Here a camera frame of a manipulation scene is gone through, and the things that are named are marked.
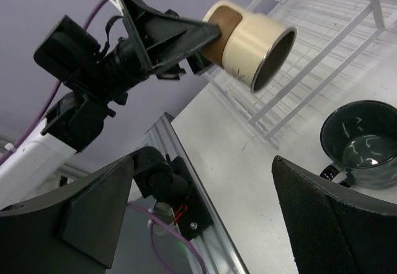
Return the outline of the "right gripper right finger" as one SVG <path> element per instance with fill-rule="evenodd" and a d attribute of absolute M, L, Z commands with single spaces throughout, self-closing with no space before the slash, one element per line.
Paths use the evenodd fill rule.
<path fill-rule="evenodd" d="M 396 273 L 396 205 L 281 156 L 275 189 L 299 273 Z"/>

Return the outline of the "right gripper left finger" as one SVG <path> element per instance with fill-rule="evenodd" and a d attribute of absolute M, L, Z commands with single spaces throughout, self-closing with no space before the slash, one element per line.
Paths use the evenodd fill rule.
<path fill-rule="evenodd" d="M 133 169 L 125 156 L 2 209 L 1 273 L 105 273 L 114 261 Z"/>

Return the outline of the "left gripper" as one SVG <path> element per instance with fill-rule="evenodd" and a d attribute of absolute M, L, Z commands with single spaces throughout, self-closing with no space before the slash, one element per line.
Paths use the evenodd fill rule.
<path fill-rule="evenodd" d="M 172 11 L 160 12 L 147 4 L 139 5 L 137 0 L 122 2 L 128 38 L 121 38 L 102 60 L 103 80 L 139 84 L 155 75 L 160 80 L 178 81 L 186 73 L 179 65 L 182 60 L 187 60 L 193 71 L 212 67 L 201 50 L 221 36 L 217 24 L 180 17 Z"/>

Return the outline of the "cream white cup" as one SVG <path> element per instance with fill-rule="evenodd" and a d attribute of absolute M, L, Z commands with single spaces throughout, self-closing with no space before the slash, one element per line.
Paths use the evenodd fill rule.
<path fill-rule="evenodd" d="M 263 89 L 290 54 L 297 29 L 230 0 L 215 3 L 203 18 L 216 24 L 221 36 L 202 49 L 206 59 L 246 85 Z"/>

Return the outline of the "dark green mug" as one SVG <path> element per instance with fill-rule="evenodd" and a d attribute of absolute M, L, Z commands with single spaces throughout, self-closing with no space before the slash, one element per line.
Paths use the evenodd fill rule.
<path fill-rule="evenodd" d="M 377 100 L 359 100 L 335 110 L 324 121 L 320 144 L 332 164 L 320 177 L 368 189 L 396 185 L 396 108 Z"/>

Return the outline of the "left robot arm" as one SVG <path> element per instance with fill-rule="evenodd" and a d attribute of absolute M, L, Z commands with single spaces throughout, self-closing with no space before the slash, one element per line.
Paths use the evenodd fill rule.
<path fill-rule="evenodd" d="M 202 50 L 221 35 L 216 24 L 160 12 L 142 0 L 119 0 L 127 37 L 114 48 L 100 45 L 64 16 L 34 53 L 35 62 L 69 93 L 38 122 L 31 134 L 1 158 L 1 206 L 22 201 L 73 155 L 86 149 L 128 91 L 150 76 L 177 80 L 187 60 L 195 74 L 211 63 Z"/>

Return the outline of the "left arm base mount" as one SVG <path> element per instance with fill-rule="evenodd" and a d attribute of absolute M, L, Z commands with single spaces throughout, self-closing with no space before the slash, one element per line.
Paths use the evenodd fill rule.
<path fill-rule="evenodd" d="M 174 224 L 184 238 L 191 241 L 213 224 L 182 157 L 171 159 L 152 146 L 140 148 L 130 156 L 134 163 L 133 179 L 141 194 L 172 208 Z"/>

